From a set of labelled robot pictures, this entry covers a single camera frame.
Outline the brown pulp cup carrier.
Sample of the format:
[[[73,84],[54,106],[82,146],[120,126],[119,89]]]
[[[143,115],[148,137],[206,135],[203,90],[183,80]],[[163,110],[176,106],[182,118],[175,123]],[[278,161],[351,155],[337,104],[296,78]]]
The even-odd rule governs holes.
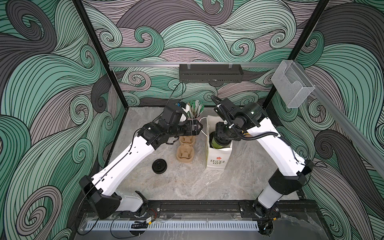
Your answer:
[[[180,146],[177,149],[176,158],[179,162],[190,163],[195,156],[196,136],[183,136],[180,137],[179,141]]]

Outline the stack of black cup lids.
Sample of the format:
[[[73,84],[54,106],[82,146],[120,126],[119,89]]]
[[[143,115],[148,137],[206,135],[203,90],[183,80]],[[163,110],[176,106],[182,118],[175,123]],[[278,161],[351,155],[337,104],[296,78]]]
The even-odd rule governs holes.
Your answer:
[[[152,164],[152,170],[155,174],[163,174],[168,168],[168,164],[164,159],[157,159]]]

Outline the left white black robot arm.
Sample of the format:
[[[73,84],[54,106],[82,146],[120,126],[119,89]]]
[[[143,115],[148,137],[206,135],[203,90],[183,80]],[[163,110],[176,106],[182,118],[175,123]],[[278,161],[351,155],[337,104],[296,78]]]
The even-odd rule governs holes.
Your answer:
[[[199,135],[203,125],[188,118],[189,110],[184,102],[165,106],[158,118],[135,131],[132,143],[103,170],[81,178],[85,198],[99,219],[104,220],[118,211],[132,212],[138,217],[146,213],[148,200],[140,192],[120,196],[116,190],[142,160],[167,144],[169,138]]]

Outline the aluminium rail wall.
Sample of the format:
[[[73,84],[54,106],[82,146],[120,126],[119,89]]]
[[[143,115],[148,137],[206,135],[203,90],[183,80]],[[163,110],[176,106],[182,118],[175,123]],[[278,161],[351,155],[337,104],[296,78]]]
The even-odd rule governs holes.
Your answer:
[[[178,68],[180,65],[225,65],[232,67],[233,65],[241,65],[244,68],[277,68],[280,63],[264,63],[264,62],[155,62],[155,61],[115,61],[108,62],[111,68]]]
[[[360,153],[381,175],[384,175],[384,143],[375,134],[376,121],[382,111],[384,97],[364,92],[349,80],[339,83],[337,77],[312,66],[298,68],[314,86],[313,94],[353,141]]]

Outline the black wall-mounted tray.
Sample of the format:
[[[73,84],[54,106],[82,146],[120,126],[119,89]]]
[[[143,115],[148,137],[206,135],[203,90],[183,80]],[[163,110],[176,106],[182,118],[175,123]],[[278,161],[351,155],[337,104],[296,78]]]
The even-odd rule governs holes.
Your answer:
[[[240,83],[244,71],[241,65],[187,65],[179,66],[179,80],[182,83]]]

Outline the aluminium rail back wall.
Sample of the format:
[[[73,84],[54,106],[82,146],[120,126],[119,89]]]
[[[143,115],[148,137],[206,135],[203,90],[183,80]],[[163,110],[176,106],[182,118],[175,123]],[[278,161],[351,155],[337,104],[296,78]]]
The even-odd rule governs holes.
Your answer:
[[[111,68],[178,68],[180,65],[225,65],[232,67],[233,65],[241,65],[244,68],[277,68],[280,63],[264,63],[264,62],[155,62],[155,61],[115,61],[108,62]]]

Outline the white paper takeout bag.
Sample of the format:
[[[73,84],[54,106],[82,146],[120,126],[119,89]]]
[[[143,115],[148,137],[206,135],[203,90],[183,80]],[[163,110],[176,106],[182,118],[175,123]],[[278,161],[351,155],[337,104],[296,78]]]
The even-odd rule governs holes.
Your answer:
[[[233,142],[221,149],[215,149],[212,144],[213,137],[210,137],[210,134],[216,130],[216,123],[222,121],[220,117],[215,116],[207,116],[201,119],[201,123],[205,124],[203,133],[206,135],[207,170],[224,171],[232,153]]]

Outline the clear acrylic wall holder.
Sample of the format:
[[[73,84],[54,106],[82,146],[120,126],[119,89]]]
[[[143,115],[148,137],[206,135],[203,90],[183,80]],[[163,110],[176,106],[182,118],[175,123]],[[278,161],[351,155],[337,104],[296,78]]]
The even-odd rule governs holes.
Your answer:
[[[315,90],[305,69],[292,60],[280,63],[272,76],[272,83],[288,109],[299,108]]]

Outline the aluminium rail right wall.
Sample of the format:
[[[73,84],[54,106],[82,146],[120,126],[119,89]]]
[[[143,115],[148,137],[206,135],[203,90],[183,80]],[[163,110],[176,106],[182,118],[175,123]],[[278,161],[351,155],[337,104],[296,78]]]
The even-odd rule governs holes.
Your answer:
[[[298,68],[314,86],[313,94],[353,141],[360,153],[381,175],[384,175],[384,143],[375,134],[376,121],[382,111],[384,97],[364,92],[349,80],[339,83],[337,77],[312,66]]]

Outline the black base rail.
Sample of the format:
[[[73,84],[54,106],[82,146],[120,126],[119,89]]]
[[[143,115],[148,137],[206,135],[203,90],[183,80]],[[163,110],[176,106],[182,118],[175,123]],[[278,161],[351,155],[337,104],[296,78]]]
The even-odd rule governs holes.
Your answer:
[[[312,200],[280,200],[270,210],[257,210],[253,200],[150,200],[144,217],[170,218],[177,214],[229,214],[235,217],[273,219],[281,214],[300,216],[319,212]]]

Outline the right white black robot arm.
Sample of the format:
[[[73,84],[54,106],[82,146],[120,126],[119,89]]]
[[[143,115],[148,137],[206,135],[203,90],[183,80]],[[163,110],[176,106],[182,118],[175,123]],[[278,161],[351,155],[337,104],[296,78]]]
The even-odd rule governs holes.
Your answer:
[[[282,196],[305,185],[314,165],[293,150],[259,104],[249,103],[240,108],[229,99],[211,99],[216,105],[215,112],[222,118],[222,122],[216,123],[212,147],[225,147],[233,141],[258,141],[278,167],[254,203],[256,215],[264,218]]]

